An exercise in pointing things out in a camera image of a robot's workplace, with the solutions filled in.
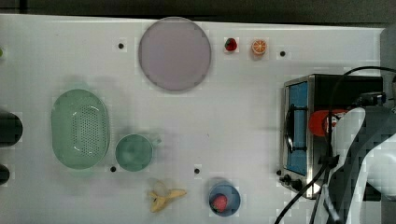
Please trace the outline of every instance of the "small orange object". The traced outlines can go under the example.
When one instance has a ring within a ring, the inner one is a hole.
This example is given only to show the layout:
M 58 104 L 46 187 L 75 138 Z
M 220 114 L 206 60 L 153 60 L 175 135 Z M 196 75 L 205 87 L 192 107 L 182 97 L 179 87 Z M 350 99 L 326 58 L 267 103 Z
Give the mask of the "small orange object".
M 251 44 L 251 50 L 253 50 L 253 53 L 257 56 L 262 56 L 265 53 L 265 50 L 267 49 L 267 44 L 265 43 L 264 40 L 256 40 Z

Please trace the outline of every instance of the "dark background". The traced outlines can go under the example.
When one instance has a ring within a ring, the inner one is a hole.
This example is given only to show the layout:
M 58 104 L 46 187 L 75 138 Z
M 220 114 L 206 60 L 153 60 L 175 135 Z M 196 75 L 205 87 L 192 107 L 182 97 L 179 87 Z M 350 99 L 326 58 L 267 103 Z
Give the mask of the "dark background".
M 46 15 L 383 27 L 395 0 L 0 0 L 0 11 Z

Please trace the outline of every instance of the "electronic device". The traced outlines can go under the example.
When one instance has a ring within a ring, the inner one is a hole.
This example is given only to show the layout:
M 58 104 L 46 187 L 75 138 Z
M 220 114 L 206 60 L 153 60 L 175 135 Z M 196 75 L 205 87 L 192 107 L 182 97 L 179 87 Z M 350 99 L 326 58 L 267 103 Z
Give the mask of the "electronic device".
M 319 110 L 327 110 L 331 93 L 340 76 L 314 74 L 294 79 L 284 85 L 280 159 L 282 185 L 295 192 L 300 191 L 321 168 L 318 160 L 325 155 L 325 137 L 315 136 L 307 129 L 310 116 Z M 338 84 L 333 96 L 334 109 L 348 109 L 366 92 L 382 92 L 382 77 L 351 76 Z M 320 180 L 304 197 L 315 199 Z

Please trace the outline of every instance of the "red object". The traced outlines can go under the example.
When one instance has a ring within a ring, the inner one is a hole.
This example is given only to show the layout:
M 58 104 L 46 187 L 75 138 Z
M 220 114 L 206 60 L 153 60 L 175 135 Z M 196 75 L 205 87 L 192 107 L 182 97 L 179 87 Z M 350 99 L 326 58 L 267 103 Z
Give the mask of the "red object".
M 332 126 L 335 127 L 337 124 L 337 118 L 341 118 L 345 115 L 347 110 L 334 109 L 332 110 Z M 316 136 L 323 137 L 328 130 L 328 115 L 329 110 L 318 110 L 312 113 L 308 121 L 309 131 Z
M 234 51 L 237 47 L 238 44 L 236 44 L 236 40 L 234 38 L 228 38 L 224 45 L 224 48 L 226 48 L 228 51 Z
M 226 207 L 227 207 L 227 197 L 223 194 L 217 196 L 212 202 L 212 208 L 218 213 L 224 212 Z

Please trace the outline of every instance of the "purple plate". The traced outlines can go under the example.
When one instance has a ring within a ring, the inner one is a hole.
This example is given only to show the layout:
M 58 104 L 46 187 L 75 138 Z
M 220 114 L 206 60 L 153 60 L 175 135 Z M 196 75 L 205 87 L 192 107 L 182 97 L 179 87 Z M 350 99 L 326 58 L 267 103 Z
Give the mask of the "purple plate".
M 180 17 L 157 21 L 144 33 L 139 62 L 146 77 L 169 91 L 200 84 L 210 65 L 210 43 L 194 22 Z

